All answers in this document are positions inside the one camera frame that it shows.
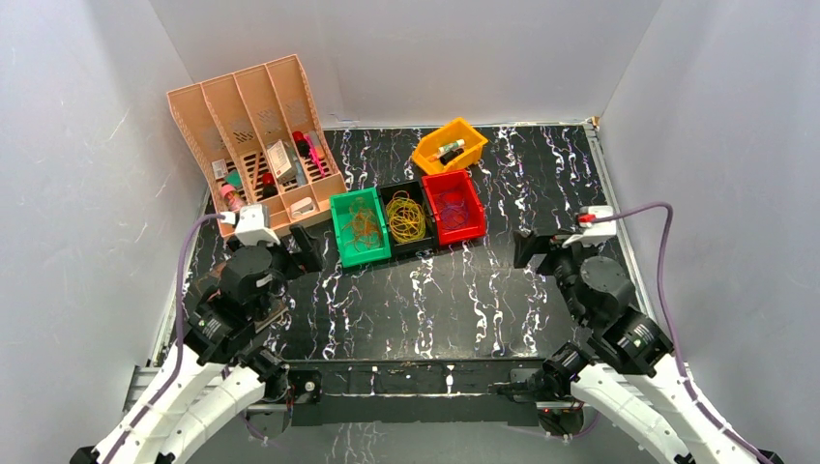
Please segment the green plastic bin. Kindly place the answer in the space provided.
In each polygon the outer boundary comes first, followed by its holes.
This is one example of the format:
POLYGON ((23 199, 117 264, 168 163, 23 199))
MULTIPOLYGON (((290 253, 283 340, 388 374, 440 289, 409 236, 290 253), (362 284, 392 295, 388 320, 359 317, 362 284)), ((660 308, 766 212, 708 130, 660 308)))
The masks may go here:
POLYGON ((392 257, 387 226, 375 188, 333 195, 330 198, 330 208, 343 268, 392 257))

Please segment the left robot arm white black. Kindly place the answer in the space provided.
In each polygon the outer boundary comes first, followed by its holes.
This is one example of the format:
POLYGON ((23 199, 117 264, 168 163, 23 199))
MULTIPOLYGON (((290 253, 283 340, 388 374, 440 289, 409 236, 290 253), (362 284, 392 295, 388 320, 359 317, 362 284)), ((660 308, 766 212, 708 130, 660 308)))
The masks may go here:
POLYGON ((292 400, 290 365, 255 345, 286 310, 289 283, 323 269, 317 241, 300 225, 290 251, 266 229, 232 239, 231 256, 204 278, 194 308, 178 320, 165 363, 119 424, 73 463, 185 463, 216 432, 259 400, 292 400))

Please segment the red plastic bin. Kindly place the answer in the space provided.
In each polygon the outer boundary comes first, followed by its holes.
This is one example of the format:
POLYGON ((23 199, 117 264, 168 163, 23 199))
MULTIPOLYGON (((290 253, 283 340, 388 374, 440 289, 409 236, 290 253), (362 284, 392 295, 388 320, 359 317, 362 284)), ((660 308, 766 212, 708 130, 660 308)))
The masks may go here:
POLYGON ((486 234, 483 202, 467 170, 426 175, 422 183, 440 246, 473 241, 486 234))

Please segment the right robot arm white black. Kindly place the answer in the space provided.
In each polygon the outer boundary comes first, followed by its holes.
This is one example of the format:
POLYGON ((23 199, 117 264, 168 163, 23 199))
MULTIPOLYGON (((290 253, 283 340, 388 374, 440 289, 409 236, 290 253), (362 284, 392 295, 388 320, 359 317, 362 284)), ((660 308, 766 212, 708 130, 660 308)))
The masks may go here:
POLYGON ((565 343, 529 376, 513 372, 501 394, 516 401, 590 405, 659 463, 779 463, 744 440, 679 367, 660 326, 633 303, 623 267, 570 235, 516 232, 513 265, 536 254, 555 279, 572 319, 591 330, 587 346, 565 343))

